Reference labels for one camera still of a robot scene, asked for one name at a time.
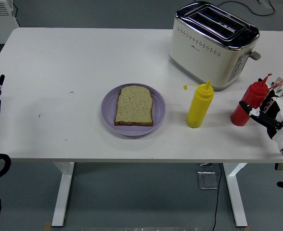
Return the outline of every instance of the mustard bottle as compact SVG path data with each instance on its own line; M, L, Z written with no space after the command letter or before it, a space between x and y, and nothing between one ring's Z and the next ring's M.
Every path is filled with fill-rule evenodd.
M210 80L207 83L201 84L195 90L195 94L186 118L186 123L191 128L198 128L201 126L206 112L214 97L213 87L210 85Z

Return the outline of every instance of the toast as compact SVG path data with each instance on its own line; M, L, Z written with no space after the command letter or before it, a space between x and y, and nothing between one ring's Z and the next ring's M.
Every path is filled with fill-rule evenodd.
M152 117L153 98L151 91L142 86L127 86L120 90L114 125L154 125Z

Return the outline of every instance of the toaster vent hole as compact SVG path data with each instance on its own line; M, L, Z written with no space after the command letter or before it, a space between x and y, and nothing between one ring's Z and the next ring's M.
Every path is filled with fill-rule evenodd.
M217 55L218 57L221 56L220 52L214 50L213 48L210 48L209 46L206 46L204 43L202 43L201 41L199 41L198 39L194 38L192 35L189 35L188 33L186 33L184 30L180 29L179 27L177 28L177 30L184 36L186 36L189 40L193 41L194 43L196 43L197 45L199 45L201 48L206 49L207 51L213 53L214 55Z

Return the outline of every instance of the red squeeze bottle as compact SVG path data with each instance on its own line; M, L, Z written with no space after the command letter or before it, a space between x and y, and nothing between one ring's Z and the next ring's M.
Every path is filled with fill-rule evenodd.
M266 85L268 76L265 77L263 81L255 82L250 85L241 100L257 109L268 95L269 88ZM243 110L241 105L238 105L231 115L230 120L236 126L244 126L248 122L249 118L249 115Z

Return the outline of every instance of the floor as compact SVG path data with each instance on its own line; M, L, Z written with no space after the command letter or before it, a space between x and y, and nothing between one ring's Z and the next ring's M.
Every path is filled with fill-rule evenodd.
M14 0L20 27L100 27L172 29L174 13L188 0ZM219 5L224 1L209 0ZM273 12L268 0L240 0L254 13ZM258 16L235 2L221 8L259 30L283 31L283 0L272 0L275 14ZM219 164L76 163L65 223L51 231L91 227L214 226L217 190L198 187L198 171L215 172ZM283 171L273 164L248 164L237 175L251 231L283 229ZM41 231L52 220L60 171L53 163L13 162L0 178L0 231ZM226 179L222 174L216 231L236 231Z

